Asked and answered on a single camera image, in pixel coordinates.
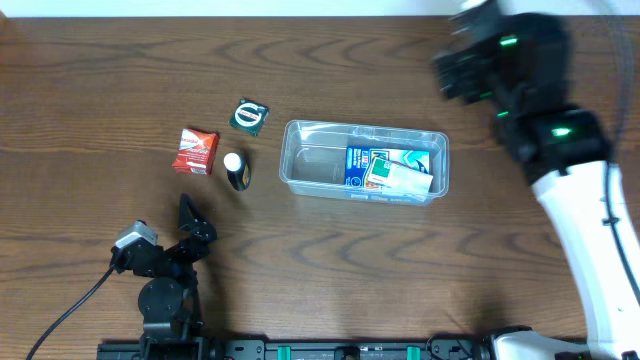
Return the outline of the red orange packet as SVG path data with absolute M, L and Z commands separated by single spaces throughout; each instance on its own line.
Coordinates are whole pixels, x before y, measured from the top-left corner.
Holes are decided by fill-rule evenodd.
M 177 173 L 210 175 L 219 140 L 220 136 L 216 132 L 183 129 L 178 153 L 172 163 L 173 168 Z

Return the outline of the white green medicine box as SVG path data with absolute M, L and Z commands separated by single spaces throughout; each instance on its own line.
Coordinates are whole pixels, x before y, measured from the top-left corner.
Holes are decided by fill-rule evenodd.
M 432 181 L 432 175 L 381 157 L 373 159 L 365 175 L 366 184 L 415 194 L 427 194 Z

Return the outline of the blue Kool Fever box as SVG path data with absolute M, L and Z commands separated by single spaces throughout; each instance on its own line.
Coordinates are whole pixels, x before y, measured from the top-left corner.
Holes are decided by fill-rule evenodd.
M 425 174 L 430 173 L 430 153 L 426 150 L 348 146 L 346 149 L 344 183 L 352 187 L 363 187 L 367 190 L 384 188 L 384 185 L 367 179 L 367 173 L 375 157 L 390 160 Z

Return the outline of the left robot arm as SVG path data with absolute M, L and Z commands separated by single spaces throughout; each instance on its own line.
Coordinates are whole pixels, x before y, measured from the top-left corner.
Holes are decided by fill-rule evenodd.
M 178 229 L 186 237 L 165 249 L 158 244 L 158 234 L 138 220 L 120 232 L 111 249 L 115 271 L 149 280 L 139 293 L 138 308 L 143 335 L 157 342 L 184 341 L 204 325 L 194 264 L 210 254 L 217 232 L 185 193 L 180 196 Z

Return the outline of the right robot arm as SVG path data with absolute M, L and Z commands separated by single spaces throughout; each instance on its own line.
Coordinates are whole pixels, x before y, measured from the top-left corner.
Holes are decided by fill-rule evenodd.
M 509 15 L 496 1 L 463 1 L 470 36 L 434 67 L 446 98 L 496 108 L 494 129 L 560 240 L 582 305 L 584 342 L 523 326 L 473 344 L 477 359 L 635 359 L 639 355 L 639 242 L 615 144 L 597 117 L 568 99 L 571 40 L 553 15 Z

